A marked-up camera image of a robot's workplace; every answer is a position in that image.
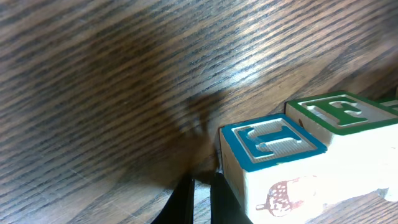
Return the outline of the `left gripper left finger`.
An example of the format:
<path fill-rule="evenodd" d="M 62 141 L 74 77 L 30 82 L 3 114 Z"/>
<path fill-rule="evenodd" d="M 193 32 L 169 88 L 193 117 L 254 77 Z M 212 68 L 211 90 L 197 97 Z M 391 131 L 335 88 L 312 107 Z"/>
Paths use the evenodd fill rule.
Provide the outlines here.
<path fill-rule="evenodd" d="M 192 224 L 195 181 L 185 175 L 152 224 Z"/>

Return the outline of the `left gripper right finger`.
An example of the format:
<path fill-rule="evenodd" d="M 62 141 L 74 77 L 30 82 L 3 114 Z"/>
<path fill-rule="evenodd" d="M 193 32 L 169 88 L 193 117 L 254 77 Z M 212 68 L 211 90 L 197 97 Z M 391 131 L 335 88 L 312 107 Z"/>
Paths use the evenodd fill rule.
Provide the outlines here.
<path fill-rule="evenodd" d="M 222 173 L 213 176 L 210 199 L 211 224 L 252 224 Z"/>

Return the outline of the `red picture wooden block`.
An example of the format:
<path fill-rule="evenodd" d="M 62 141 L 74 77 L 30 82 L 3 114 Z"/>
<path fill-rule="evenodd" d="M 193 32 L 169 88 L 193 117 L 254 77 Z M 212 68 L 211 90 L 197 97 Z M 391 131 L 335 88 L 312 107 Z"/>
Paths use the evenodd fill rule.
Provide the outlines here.
<path fill-rule="evenodd" d="M 398 99 L 396 98 L 385 98 L 378 101 L 381 105 L 398 110 Z"/>

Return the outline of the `dotted pattern wooden block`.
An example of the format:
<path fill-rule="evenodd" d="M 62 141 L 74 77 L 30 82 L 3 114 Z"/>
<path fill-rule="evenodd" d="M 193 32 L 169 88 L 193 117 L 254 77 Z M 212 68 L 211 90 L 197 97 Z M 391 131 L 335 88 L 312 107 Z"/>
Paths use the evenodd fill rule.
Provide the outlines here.
<path fill-rule="evenodd" d="M 337 91 L 288 101 L 285 113 L 328 148 L 319 166 L 326 203 L 373 191 L 397 201 L 397 110 Z"/>

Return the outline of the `brown animal wooden block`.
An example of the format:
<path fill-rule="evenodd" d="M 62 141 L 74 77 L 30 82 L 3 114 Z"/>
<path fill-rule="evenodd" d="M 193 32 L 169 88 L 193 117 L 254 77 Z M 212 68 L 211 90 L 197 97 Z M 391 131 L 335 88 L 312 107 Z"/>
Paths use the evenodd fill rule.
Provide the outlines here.
<path fill-rule="evenodd" d="M 305 223 L 323 208 L 327 147 L 284 114 L 219 130 L 223 174 L 252 223 Z"/>

